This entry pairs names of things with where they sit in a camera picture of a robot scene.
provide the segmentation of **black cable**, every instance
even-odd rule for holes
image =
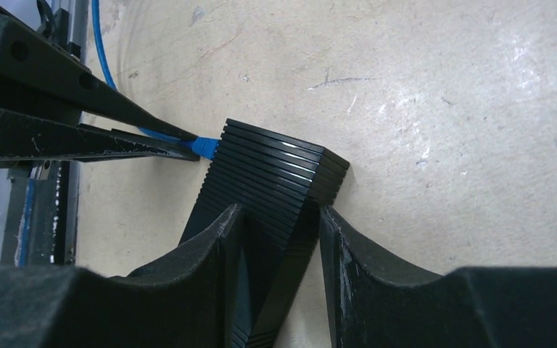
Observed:
[[[50,8],[46,0],[37,0],[37,10],[39,11],[39,20],[41,21],[37,32],[50,40],[57,32],[57,21],[54,19],[52,8]]]

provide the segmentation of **stack of black plates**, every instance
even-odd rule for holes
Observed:
[[[318,240],[319,207],[334,202],[348,168],[322,146],[227,120],[181,244],[243,204],[234,347],[274,343]]]

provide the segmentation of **black rectangular object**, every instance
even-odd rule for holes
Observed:
[[[322,146],[227,120],[181,243],[244,206],[232,347],[272,347],[318,240],[318,206],[334,202],[348,168]]]

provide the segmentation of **floor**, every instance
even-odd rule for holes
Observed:
[[[557,266],[557,1],[103,0],[102,32],[117,87],[154,115],[349,160],[335,207],[395,254]],[[92,36],[88,64],[101,75]],[[78,264],[124,275],[174,248],[207,166],[84,165]],[[329,347],[318,250],[277,347]]]

